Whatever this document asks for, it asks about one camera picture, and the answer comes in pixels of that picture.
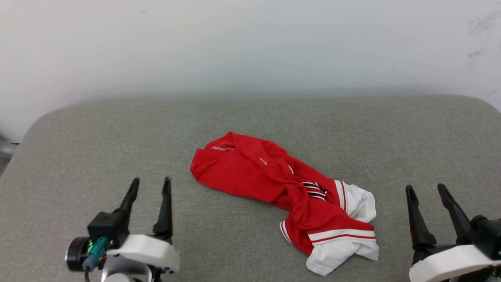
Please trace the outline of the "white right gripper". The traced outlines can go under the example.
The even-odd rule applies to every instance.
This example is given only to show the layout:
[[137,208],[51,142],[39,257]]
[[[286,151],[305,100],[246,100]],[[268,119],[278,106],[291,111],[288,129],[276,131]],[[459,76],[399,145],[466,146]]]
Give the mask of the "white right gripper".
[[[444,184],[438,184],[437,189],[442,204],[451,217],[457,235],[456,243],[471,244],[474,234],[468,216],[466,216]],[[410,184],[406,186],[405,194],[412,248],[434,247],[437,243],[436,238],[428,231],[419,210],[419,200]],[[500,259],[491,259],[475,245],[459,245],[415,263],[409,269],[409,279],[411,282],[440,282],[474,271],[480,271],[490,266],[498,267],[500,264]]]

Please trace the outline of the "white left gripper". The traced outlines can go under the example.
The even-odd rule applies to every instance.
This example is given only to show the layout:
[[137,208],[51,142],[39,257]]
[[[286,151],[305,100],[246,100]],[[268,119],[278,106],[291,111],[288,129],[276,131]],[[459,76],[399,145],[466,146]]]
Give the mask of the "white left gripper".
[[[114,212],[121,212],[130,218],[133,203],[139,190],[140,178],[134,178],[120,206]],[[162,187],[162,203],[153,236],[129,235],[122,246],[107,252],[106,275],[115,273],[150,275],[150,267],[161,271],[177,272],[180,255],[170,243],[173,236],[171,179],[166,177]]]

